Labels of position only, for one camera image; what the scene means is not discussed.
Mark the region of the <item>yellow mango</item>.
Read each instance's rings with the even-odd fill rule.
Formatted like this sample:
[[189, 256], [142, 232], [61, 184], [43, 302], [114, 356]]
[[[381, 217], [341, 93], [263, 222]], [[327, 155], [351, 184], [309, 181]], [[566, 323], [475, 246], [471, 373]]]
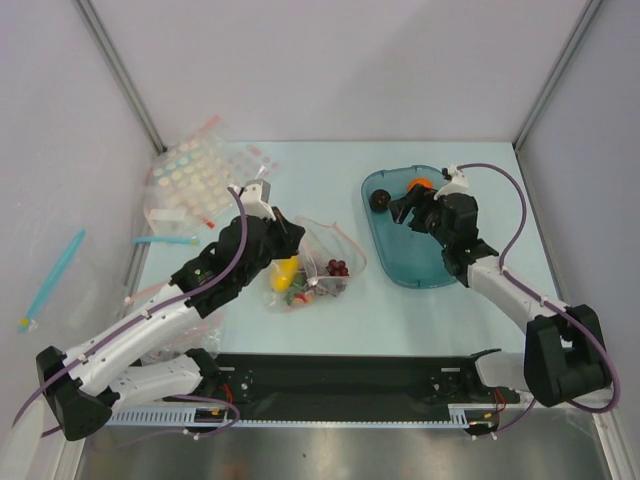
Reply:
[[271, 289], [277, 293], [285, 292], [293, 284], [298, 269], [297, 256], [275, 261], [269, 277]]

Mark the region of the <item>teal transparent plastic tray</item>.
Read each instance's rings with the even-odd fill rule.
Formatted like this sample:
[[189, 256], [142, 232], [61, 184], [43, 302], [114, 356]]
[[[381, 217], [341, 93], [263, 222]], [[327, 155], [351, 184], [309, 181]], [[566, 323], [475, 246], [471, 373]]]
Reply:
[[361, 184], [367, 221], [381, 266], [395, 284], [411, 289], [448, 286], [456, 279], [444, 266], [441, 245], [431, 235], [411, 230], [407, 223], [394, 223], [389, 212], [377, 213], [369, 204], [375, 191], [384, 190], [396, 199], [419, 178], [430, 181], [435, 188], [445, 184], [441, 172], [428, 165], [379, 170], [367, 176]]

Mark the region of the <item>clear zip bag red dots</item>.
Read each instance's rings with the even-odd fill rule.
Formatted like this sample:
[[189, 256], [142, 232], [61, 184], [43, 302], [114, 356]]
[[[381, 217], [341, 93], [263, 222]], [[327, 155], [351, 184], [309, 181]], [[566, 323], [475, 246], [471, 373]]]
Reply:
[[[299, 253], [296, 255], [299, 260], [298, 272], [305, 273], [308, 280], [317, 286], [317, 291], [312, 303], [288, 307], [283, 300], [284, 292], [274, 292], [270, 287], [269, 277], [274, 261], [266, 273], [266, 291], [263, 299], [269, 309], [282, 313], [301, 310], [319, 302], [325, 303], [339, 298], [367, 267], [364, 250], [337, 223], [324, 224], [305, 216], [297, 216], [294, 223], [305, 228], [305, 235], [301, 240]], [[328, 277], [326, 265], [331, 259], [344, 260], [349, 270], [346, 289], [338, 296], [325, 295], [320, 287], [320, 281]]]

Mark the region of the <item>red cherries with green leaves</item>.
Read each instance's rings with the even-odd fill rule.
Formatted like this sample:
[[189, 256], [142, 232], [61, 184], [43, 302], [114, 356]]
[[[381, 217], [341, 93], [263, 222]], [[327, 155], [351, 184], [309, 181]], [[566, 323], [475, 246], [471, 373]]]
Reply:
[[288, 307], [303, 306], [314, 301], [317, 286], [312, 284], [305, 273], [294, 275], [292, 283], [283, 294], [283, 300]]

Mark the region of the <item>purple grape bunch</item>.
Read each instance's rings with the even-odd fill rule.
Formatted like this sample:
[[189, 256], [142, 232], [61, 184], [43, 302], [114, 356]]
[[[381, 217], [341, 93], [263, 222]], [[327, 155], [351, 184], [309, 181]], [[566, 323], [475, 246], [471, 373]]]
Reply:
[[344, 260], [331, 259], [326, 265], [327, 278], [320, 281], [321, 292], [325, 295], [338, 296], [346, 289], [346, 278], [349, 270]]

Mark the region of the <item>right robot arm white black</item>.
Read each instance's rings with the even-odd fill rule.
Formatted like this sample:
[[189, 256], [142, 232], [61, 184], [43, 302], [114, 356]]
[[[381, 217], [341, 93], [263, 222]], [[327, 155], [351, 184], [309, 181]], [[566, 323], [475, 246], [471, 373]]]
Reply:
[[559, 306], [518, 279], [479, 236], [478, 205], [464, 193], [439, 196], [414, 186], [388, 203], [396, 224], [431, 235], [442, 247], [448, 273], [484, 296], [525, 333], [525, 388], [546, 407], [613, 383], [597, 314], [586, 305]]

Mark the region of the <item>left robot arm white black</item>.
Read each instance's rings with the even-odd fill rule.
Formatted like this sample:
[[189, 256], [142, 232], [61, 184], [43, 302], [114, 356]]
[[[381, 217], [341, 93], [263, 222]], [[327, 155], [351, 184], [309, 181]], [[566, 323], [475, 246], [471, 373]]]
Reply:
[[242, 209], [216, 241], [187, 261], [138, 310], [67, 350], [49, 346], [36, 357], [39, 394], [68, 441], [100, 430], [117, 412], [166, 397], [214, 397], [218, 367], [204, 349], [147, 366], [136, 360], [184, 327], [234, 301], [276, 260], [299, 252], [305, 234], [278, 209]]

